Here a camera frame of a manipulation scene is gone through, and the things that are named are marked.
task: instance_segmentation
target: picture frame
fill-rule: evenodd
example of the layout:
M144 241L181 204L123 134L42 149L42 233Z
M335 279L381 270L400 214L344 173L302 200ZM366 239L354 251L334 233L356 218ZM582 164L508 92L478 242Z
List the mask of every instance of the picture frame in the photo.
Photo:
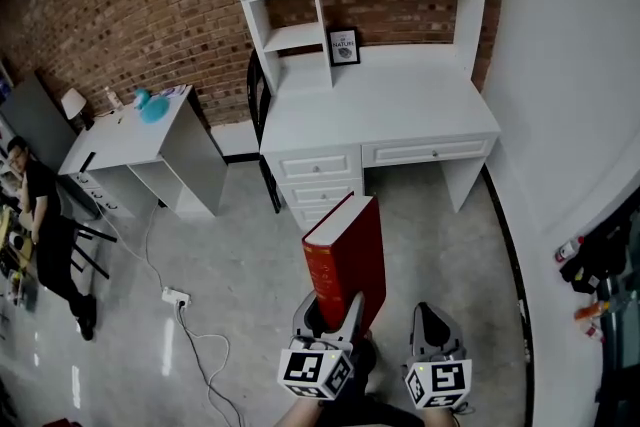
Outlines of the picture frame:
M331 66L360 64L360 39L355 27L327 30Z

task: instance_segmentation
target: black pants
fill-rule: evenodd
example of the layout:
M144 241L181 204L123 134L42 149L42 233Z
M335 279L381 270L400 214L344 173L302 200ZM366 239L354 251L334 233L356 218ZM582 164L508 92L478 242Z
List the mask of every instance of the black pants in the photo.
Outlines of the black pants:
M317 425L346 427L351 425L382 424L391 427L424 427L422 420L411 413L376 401L364 390L369 373L376 366L376 352L368 340L360 342L352 357L354 374L333 402L327 403Z
M36 261L40 283L69 302L71 313L83 317L87 298L78 292L71 279L71 243L73 234L53 227L40 230L40 241L36 246Z

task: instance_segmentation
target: power strip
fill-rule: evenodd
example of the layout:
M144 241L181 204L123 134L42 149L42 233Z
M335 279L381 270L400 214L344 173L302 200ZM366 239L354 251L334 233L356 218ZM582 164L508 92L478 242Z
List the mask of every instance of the power strip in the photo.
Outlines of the power strip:
M180 292L175 288L164 287L162 289L162 300L165 303L173 304L174 306L180 302L184 303L184 308L191 304L191 296Z

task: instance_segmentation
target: drawer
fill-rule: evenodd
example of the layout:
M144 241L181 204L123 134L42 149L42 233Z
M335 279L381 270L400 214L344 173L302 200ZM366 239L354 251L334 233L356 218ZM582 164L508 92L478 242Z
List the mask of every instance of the drawer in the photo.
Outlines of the drawer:
M104 209L105 213L116 217L133 217L133 214L122 203L115 200L104 189L98 187L96 189L87 189L85 192Z
M267 153L265 159L278 184L362 177L360 146Z
M357 196L362 196L363 194L361 178L333 180L331 182L283 184L279 187L284 199L291 208L335 205L351 192L355 192Z
M334 206L335 205L325 205L320 207L292 208L291 213L298 223L298 226L308 231L318 224L318 221L327 215Z
M69 175L83 189L96 189L100 184L96 182L89 173L74 173Z
M362 146L362 166L393 166L413 162L465 159L487 155L487 139L469 141L396 141Z

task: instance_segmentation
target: white box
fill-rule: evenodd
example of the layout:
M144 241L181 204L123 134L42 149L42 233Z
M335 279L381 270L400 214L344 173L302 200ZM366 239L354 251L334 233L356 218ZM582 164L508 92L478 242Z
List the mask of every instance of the white box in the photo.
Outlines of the white box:
M471 391L471 360L414 363L405 384L417 409L455 408Z
M334 400L352 372L344 351L283 349L278 383L297 397Z

